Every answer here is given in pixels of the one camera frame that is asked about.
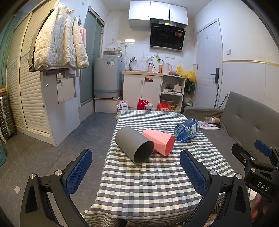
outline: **sofa backrest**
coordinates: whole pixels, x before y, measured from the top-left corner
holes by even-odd
[[[266,105],[230,92],[220,124],[246,151],[261,162],[270,163],[254,147],[258,139],[272,148],[279,147],[279,113]]]

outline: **glass door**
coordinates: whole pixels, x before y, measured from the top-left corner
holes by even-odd
[[[84,27],[86,28],[86,53],[88,68],[81,70],[80,75],[80,102],[81,104],[93,98],[93,75],[95,58],[100,55],[100,44],[103,25],[97,17],[88,10]]]

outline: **white jacket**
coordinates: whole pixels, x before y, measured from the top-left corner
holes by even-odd
[[[34,68],[86,68],[88,57],[80,27],[66,5],[57,7],[38,34],[34,51]]]

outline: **door knob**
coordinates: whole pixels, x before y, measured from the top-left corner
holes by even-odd
[[[215,73],[211,73],[210,75],[214,75],[215,76],[215,83],[219,83],[219,71],[220,68],[216,68],[216,72]]]

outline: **red sticker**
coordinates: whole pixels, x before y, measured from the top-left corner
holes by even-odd
[[[182,37],[182,33],[176,32],[176,33],[175,33],[175,36]]]
[[[146,77],[146,78],[145,78],[145,82],[153,82],[153,78],[148,78],[148,77]]]

